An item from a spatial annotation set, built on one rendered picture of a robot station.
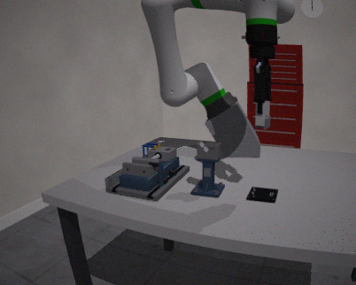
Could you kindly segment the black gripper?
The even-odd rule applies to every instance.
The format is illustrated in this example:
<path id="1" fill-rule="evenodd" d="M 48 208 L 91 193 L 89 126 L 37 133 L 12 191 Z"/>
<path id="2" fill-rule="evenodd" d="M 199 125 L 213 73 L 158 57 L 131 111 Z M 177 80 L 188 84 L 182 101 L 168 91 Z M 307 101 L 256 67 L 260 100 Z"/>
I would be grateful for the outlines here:
<path id="1" fill-rule="evenodd" d="M 256 65 L 253 66 L 253 70 L 254 70 L 253 102 L 256 103 L 255 126 L 264 127 L 265 116 L 270 115 L 270 101 L 272 101 L 271 67 L 268 63 L 268 58 L 270 59 L 275 58 L 275 47 L 268 46 L 268 45 L 252 45 L 250 47 L 250 57 L 257 59 Z"/>

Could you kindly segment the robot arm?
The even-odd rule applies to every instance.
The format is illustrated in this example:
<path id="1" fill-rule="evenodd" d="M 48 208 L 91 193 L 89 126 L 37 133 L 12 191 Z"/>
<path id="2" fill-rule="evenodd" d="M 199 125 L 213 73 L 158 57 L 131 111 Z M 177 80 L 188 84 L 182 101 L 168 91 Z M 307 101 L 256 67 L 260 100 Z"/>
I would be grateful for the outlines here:
<path id="1" fill-rule="evenodd" d="M 206 62 L 184 71 L 174 12 L 187 7 L 245 12 L 246 32 L 242 39 L 250 45 L 268 46 L 278 44 L 277 24 L 290 21 L 295 13 L 292 0 L 142 0 L 141 6 L 154 45 L 162 100 L 169 106 L 178 107 L 197 97 L 205 107 L 208 119 L 229 109 L 237 98 L 225 92 Z"/>

